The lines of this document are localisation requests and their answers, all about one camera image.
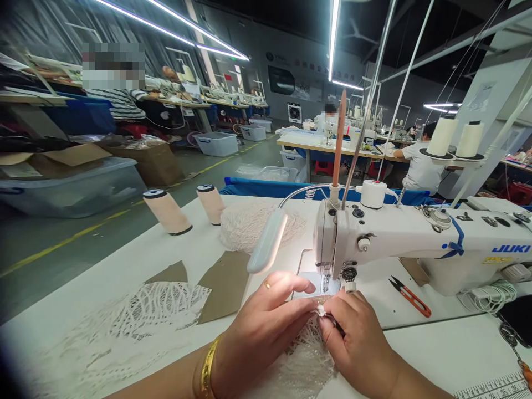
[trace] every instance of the juki logo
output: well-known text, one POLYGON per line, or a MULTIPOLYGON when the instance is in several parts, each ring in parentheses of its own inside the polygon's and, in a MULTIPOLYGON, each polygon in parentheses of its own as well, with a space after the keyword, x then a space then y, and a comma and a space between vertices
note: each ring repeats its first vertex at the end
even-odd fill
POLYGON ((528 252, 532 245, 501 245, 500 248, 493 248, 492 252, 528 252))

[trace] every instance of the gold bracelet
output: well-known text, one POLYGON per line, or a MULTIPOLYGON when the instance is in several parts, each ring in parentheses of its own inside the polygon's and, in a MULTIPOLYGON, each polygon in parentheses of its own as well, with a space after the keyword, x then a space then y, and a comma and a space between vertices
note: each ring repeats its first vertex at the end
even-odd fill
POLYGON ((211 371, 214 352, 216 352, 219 341, 220 335, 211 344, 207 357, 205 358, 205 363, 203 363, 203 368, 201 369, 201 397, 205 399, 216 399, 211 387, 211 371))

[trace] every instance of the human hand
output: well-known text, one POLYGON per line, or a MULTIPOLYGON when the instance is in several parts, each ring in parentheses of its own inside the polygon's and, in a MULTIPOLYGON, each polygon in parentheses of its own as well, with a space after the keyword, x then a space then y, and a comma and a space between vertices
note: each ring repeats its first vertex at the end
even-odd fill
POLYGON ((373 307, 360 291, 342 289, 323 305, 345 332, 328 318, 319 323, 327 349, 348 383, 370 399, 388 399, 396 385, 404 360, 390 347, 373 307))
POLYGON ((312 298, 284 302, 292 291, 315 290, 293 273, 268 275, 220 338, 211 371, 217 399, 238 397, 288 348, 318 304, 312 298))

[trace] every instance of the striped shirt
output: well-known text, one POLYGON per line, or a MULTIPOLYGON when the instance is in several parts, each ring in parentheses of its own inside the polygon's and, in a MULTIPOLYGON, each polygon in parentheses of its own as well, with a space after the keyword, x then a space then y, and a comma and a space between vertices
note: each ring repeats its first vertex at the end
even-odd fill
POLYGON ((88 97, 109 100, 112 104, 111 115, 116 120, 144 119, 146 113, 135 105, 148 93, 139 89, 85 89, 88 97))

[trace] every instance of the cardboard box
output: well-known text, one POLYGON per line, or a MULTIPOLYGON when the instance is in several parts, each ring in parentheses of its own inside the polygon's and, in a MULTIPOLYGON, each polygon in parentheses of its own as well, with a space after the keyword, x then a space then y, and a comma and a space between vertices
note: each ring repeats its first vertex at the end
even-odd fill
POLYGON ((143 150, 99 145, 113 155, 137 161, 135 167, 147 187, 167 187, 185 178, 168 143, 143 150))
POLYGON ((13 152, 0 154, 0 178, 44 180, 64 178, 94 169, 112 154, 93 143, 60 151, 13 152))

